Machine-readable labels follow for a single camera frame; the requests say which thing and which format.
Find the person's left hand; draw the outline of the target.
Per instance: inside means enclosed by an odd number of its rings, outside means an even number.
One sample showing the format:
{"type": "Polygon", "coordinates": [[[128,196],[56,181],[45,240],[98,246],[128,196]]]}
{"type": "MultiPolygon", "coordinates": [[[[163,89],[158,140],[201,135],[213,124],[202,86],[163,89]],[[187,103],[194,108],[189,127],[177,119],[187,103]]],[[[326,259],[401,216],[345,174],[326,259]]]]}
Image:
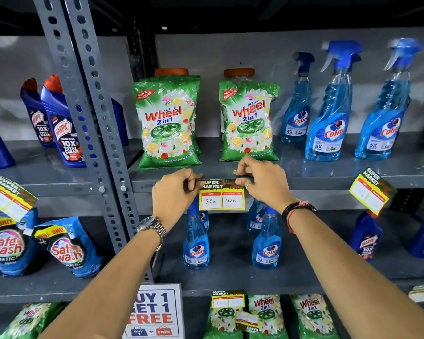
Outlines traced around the person's left hand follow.
{"type": "Polygon", "coordinates": [[[182,170],[163,176],[151,193],[152,215],[160,220],[167,232],[171,231],[197,195],[183,190],[182,170]]]}

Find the person's right hand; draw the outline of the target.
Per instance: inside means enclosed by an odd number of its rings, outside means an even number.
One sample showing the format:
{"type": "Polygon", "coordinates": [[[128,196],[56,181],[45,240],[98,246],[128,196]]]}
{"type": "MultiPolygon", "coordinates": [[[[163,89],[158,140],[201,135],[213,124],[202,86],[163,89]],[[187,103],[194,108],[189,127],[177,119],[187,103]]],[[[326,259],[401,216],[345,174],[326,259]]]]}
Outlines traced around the person's right hand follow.
{"type": "Polygon", "coordinates": [[[278,213],[291,203],[300,201],[291,193],[285,171],[270,161],[258,161],[258,168],[249,177],[256,183],[256,191],[248,191],[255,199],[264,202],[278,213]]]}

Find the person's right forearm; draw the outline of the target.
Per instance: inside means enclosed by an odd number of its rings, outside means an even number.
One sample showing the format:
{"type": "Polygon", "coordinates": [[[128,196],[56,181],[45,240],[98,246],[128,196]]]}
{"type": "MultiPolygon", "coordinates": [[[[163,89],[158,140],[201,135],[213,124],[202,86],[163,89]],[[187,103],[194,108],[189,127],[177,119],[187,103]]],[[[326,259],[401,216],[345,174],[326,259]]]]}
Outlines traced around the person's right forearm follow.
{"type": "Polygon", "coordinates": [[[353,339],[424,339],[424,309],[307,209],[288,217],[317,279],[353,339]]]}

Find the person's left forearm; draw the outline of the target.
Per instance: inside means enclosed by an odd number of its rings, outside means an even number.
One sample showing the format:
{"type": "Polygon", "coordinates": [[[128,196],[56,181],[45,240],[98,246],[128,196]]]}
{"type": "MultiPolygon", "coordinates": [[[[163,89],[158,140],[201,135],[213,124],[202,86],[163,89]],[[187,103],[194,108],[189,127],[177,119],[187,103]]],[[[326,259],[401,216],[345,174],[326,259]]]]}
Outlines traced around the person's left forearm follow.
{"type": "Polygon", "coordinates": [[[138,232],[38,339],[121,339],[159,244],[154,229],[138,232]]]}

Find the black wrist band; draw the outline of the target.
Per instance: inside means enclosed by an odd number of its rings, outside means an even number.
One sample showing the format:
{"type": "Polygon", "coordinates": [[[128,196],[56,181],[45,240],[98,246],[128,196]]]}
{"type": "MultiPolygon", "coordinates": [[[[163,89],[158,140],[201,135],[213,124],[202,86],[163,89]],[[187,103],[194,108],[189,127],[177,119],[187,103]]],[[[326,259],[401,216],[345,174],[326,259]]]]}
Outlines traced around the black wrist band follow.
{"type": "Polygon", "coordinates": [[[294,203],[289,204],[281,213],[283,220],[289,225],[289,219],[291,213],[296,209],[308,209],[309,203],[307,201],[297,201],[294,203]]]}

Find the silver metal wristwatch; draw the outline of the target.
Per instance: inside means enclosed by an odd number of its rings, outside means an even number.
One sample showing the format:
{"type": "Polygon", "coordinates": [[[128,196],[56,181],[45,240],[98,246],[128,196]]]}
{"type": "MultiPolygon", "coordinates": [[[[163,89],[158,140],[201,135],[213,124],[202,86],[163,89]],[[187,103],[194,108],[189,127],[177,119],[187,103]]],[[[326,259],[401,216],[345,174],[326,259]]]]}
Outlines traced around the silver metal wristwatch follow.
{"type": "Polygon", "coordinates": [[[159,239],[160,239],[160,243],[159,243],[158,247],[156,248],[156,252],[161,249],[163,242],[164,242],[164,239],[167,236],[167,231],[157,217],[154,217],[154,216],[146,217],[145,219],[143,219],[140,222],[140,224],[138,225],[138,227],[136,229],[137,229],[136,233],[139,233],[141,231],[150,230],[150,229],[154,230],[158,234],[159,239]]]}

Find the blue glass cleaner spray bottle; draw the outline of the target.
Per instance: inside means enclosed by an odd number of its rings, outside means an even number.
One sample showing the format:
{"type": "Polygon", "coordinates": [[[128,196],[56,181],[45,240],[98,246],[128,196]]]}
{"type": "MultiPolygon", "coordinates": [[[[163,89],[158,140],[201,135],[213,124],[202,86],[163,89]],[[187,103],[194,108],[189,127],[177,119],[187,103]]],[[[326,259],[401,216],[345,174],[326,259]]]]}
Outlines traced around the blue glass cleaner spray bottle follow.
{"type": "Polygon", "coordinates": [[[332,40],[323,42],[321,50],[327,53],[321,72],[334,61],[333,75],[318,116],[309,126],[305,158],[330,162],[339,158],[349,125],[353,91],[350,68],[353,56],[362,53],[363,47],[355,40],[332,40]]]}
{"type": "Polygon", "coordinates": [[[359,159],[383,160],[390,155],[410,103],[409,67],[422,45],[414,38],[398,38],[391,40],[388,47],[391,55],[384,70],[390,75],[362,125],[355,148],[359,159]]]}
{"type": "Polygon", "coordinates": [[[281,141],[301,143],[307,138],[311,115],[311,84],[309,81],[310,64],[315,62],[311,53],[296,52],[293,55],[298,67],[291,102],[283,115],[281,141]]]}

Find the grey metal shelf board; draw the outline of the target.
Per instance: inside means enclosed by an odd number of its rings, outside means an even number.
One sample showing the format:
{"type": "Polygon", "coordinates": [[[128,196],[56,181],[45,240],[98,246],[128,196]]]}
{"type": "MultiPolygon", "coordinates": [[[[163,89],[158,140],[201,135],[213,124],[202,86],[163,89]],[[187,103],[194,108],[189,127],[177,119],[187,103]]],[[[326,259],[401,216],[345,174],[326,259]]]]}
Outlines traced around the grey metal shelf board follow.
{"type": "Polygon", "coordinates": [[[87,168],[66,166],[55,148],[38,141],[6,141],[16,165],[0,170],[37,197],[90,196],[99,194],[87,168]]]}
{"type": "MultiPolygon", "coordinates": [[[[52,220],[58,219],[39,219],[39,224],[52,220]]],[[[115,253],[103,217],[79,217],[79,221],[89,233],[96,248],[104,255],[104,266],[115,253]]],[[[0,273],[0,304],[71,301],[94,277],[85,279],[75,277],[44,247],[41,245],[40,247],[41,253],[37,256],[30,273],[19,277],[5,277],[0,273]]]]}
{"type": "MultiPolygon", "coordinates": [[[[155,283],[180,283],[184,296],[210,296],[212,291],[243,289],[246,294],[311,294],[324,291],[297,237],[281,226],[282,245],[276,268],[252,264],[255,233],[246,229],[245,213],[210,215],[209,266],[189,269],[183,261],[186,219],[170,231],[152,268],[155,283]]],[[[385,210],[378,218],[383,235],[373,258],[375,269],[406,291],[424,284],[424,258],[412,256],[407,247],[420,223],[406,214],[385,210]]]]}
{"type": "MultiPolygon", "coordinates": [[[[390,156],[380,161],[357,159],[354,156],[357,140],[357,134],[346,135],[338,160],[318,162],[307,160],[303,147],[283,143],[275,136],[274,151],[279,160],[273,163],[285,170],[291,190],[349,190],[357,175],[367,167],[395,188],[424,188],[424,142],[421,133],[401,132],[390,156]]],[[[233,171],[237,169],[237,162],[219,161],[222,144],[219,137],[198,138],[202,164],[193,166],[194,172],[202,173],[208,180],[235,178],[233,171]]],[[[140,170],[140,160],[128,169],[135,193],[151,191],[162,176],[179,170],[140,170]]]]}

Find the orange lid jar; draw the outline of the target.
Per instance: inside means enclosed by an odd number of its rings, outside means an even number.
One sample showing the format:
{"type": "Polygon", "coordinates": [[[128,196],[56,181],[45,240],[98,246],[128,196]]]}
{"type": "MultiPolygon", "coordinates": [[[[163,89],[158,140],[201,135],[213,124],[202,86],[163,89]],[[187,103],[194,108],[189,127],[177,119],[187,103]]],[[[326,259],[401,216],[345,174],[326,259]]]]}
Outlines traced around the orange lid jar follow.
{"type": "Polygon", "coordinates": [[[168,75],[189,75],[186,68],[158,68],[154,70],[154,76],[163,77],[168,75]]]}
{"type": "Polygon", "coordinates": [[[235,83],[251,80],[255,75],[254,68],[234,68],[225,69],[223,76],[226,80],[231,80],[235,83]]]}

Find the white promotion sign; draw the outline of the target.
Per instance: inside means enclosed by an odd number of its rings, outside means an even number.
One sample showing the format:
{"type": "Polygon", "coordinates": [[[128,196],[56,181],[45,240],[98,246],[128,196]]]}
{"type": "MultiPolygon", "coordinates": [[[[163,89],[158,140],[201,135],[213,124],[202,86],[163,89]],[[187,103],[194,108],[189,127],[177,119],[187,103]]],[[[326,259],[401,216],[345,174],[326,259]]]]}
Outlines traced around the white promotion sign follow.
{"type": "Polygon", "coordinates": [[[185,338],[181,284],[142,284],[122,339],[185,338]]]}

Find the blue liquid detergent pouch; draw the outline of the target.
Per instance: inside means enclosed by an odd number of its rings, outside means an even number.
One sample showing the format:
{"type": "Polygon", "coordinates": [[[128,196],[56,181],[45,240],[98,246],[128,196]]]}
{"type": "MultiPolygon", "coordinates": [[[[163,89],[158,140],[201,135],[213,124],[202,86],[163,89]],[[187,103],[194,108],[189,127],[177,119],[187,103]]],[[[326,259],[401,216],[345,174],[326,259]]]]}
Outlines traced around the blue liquid detergent pouch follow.
{"type": "Polygon", "coordinates": [[[79,279],[96,275],[103,266],[104,255],[96,248],[78,216],[36,225],[32,236],[79,279]]]}
{"type": "Polygon", "coordinates": [[[39,224],[38,210],[33,208],[17,222],[0,213],[0,273],[5,277],[19,277],[30,273],[40,245],[33,239],[33,230],[39,224]]]}

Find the grey slotted metal upright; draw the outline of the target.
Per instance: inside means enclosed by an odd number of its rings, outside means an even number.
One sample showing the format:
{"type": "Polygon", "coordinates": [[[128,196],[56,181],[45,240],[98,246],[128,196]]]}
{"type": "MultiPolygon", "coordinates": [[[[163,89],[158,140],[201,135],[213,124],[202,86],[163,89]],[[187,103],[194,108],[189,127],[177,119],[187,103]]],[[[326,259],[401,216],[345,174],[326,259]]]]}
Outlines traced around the grey slotted metal upright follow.
{"type": "Polygon", "coordinates": [[[100,54],[88,0],[62,0],[67,11],[70,37],[75,42],[79,68],[83,74],[83,85],[89,93],[90,105],[95,115],[100,142],[106,153],[113,200],[117,210],[106,211],[104,216],[111,226],[110,237],[114,251],[121,252],[137,232],[140,222],[136,201],[131,187],[127,159],[130,147],[123,148],[114,114],[109,79],[100,54]]]}
{"type": "Polygon", "coordinates": [[[94,119],[95,113],[88,99],[80,69],[81,63],[69,32],[64,3],[62,0],[33,0],[33,3],[44,29],[67,103],[68,119],[62,120],[63,131],[66,131],[67,123],[70,122],[70,128],[77,134],[80,156],[85,160],[93,190],[98,194],[98,203],[107,232],[114,253],[117,254],[126,243],[121,209],[107,153],[94,119]]]}

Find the small yellow price label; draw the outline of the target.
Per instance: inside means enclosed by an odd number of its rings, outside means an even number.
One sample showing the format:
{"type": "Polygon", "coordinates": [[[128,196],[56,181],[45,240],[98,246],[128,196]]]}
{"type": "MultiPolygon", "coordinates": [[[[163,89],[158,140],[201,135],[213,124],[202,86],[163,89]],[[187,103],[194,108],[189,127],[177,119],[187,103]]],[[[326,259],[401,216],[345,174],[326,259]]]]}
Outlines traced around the small yellow price label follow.
{"type": "Polygon", "coordinates": [[[260,319],[258,314],[246,311],[236,311],[236,329],[248,333],[257,333],[260,330],[260,319]]]}

